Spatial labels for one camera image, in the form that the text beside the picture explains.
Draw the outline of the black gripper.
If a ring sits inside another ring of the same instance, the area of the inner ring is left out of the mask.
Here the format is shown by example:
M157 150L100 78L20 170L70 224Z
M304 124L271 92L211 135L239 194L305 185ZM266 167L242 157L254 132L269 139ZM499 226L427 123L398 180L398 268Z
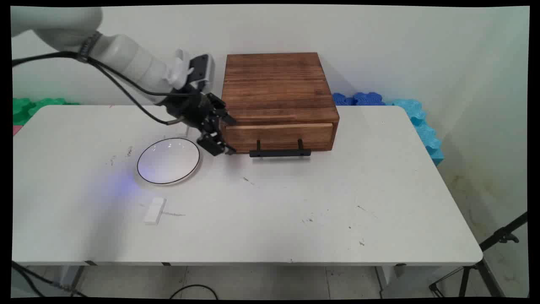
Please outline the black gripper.
M195 87L173 89L173 94L187 94L187 96L168 96L162 100L162 106L167 113L176 119L181 119L189 127L198 129L200 136L197 144L212 156L221 154L233 155L237 150L225 142L219 124L204 122L211 112L227 125L237 125L237 120L226 109L226 103L212 93L204 94Z

